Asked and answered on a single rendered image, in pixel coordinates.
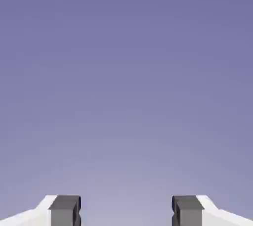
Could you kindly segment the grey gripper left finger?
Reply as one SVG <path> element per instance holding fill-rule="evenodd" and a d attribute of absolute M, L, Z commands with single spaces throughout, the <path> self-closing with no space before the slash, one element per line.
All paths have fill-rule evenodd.
<path fill-rule="evenodd" d="M 46 195 L 34 209 L 0 220 L 0 226 L 82 226 L 79 195 Z"/>

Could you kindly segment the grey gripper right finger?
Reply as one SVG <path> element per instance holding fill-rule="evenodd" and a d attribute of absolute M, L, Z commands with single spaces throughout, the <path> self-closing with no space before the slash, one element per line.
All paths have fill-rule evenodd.
<path fill-rule="evenodd" d="M 174 195 L 172 226 L 253 226 L 253 220 L 219 209 L 207 195 Z"/>

